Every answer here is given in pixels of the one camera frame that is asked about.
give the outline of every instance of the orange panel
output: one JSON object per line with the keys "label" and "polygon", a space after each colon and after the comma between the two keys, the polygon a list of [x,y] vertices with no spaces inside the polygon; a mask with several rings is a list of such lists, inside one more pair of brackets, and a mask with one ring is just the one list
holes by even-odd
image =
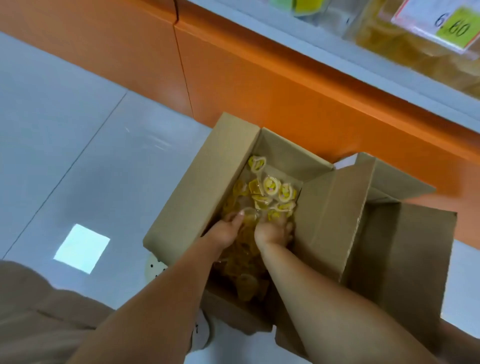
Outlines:
{"label": "orange panel", "polygon": [[0,31],[192,115],[173,0],[0,0],[0,9]]}
{"label": "orange panel", "polygon": [[194,118],[227,111],[335,162],[365,151],[437,187],[415,200],[458,211],[456,237],[480,248],[480,135],[194,5],[176,34]]}

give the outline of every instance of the white shelf edge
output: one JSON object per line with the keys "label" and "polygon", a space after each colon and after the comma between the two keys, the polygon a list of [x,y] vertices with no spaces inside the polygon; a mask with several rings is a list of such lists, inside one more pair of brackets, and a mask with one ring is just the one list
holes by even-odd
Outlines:
{"label": "white shelf edge", "polygon": [[[352,42],[342,40],[287,14],[282,15],[276,9],[268,9],[266,12],[267,5],[259,0],[221,0],[229,3],[228,5],[216,0],[189,1],[316,61],[480,133],[480,101],[362,49]],[[256,12],[255,18],[246,12]],[[274,23],[275,26],[266,24],[267,22]],[[310,42],[291,34],[301,34]]]}

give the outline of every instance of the person's left hand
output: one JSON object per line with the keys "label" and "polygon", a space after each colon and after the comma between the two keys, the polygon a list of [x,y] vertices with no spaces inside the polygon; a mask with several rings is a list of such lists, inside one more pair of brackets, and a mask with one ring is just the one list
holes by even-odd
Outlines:
{"label": "person's left hand", "polygon": [[228,214],[224,220],[220,220],[212,226],[203,237],[222,251],[237,238],[244,216],[243,211]]}

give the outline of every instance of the white square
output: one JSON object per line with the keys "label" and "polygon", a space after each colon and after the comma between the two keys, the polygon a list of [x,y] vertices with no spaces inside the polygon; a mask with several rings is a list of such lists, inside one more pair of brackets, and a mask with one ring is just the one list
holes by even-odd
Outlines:
{"label": "white square", "polygon": [[53,259],[90,274],[110,238],[75,224]]}

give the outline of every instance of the open cardboard box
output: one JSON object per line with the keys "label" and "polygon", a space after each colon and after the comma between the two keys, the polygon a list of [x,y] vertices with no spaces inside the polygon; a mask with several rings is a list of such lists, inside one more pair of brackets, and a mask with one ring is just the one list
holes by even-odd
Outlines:
{"label": "open cardboard box", "polygon": [[[353,165],[335,169],[268,129],[223,114],[144,246],[173,264],[214,222],[252,154],[267,157],[268,164],[302,182],[293,252],[379,304],[423,343],[433,341],[456,214],[400,203],[434,189],[364,153],[348,160]],[[211,277],[202,308],[247,334],[271,331],[275,324],[277,343],[302,354],[274,287],[263,304],[243,303]]]}

